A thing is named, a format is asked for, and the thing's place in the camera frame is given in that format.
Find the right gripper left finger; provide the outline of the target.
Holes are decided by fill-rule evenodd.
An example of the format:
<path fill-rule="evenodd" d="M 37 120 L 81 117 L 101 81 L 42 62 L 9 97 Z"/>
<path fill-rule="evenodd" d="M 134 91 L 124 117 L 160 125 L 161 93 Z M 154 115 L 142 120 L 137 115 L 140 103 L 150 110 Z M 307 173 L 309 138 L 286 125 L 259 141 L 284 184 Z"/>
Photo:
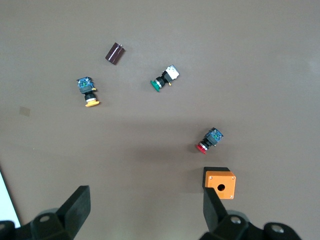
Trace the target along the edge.
<path fill-rule="evenodd" d="M 88 185 L 76 191 L 55 210 L 46 210 L 29 223 L 16 228 L 11 220 L 0 222 L 2 240 L 73 240 L 91 212 Z"/>

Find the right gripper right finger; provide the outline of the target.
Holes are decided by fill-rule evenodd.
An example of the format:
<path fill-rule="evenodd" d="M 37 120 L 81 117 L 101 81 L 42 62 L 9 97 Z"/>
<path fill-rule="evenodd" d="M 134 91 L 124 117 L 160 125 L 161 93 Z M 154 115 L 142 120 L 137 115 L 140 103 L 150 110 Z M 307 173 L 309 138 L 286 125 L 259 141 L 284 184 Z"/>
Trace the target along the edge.
<path fill-rule="evenodd" d="M 238 214 L 229 214 L 213 188 L 204 189 L 203 215 L 208 227 L 202 240 L 300 240 L 290 226 L 268 222 L 262 229 Z"/>

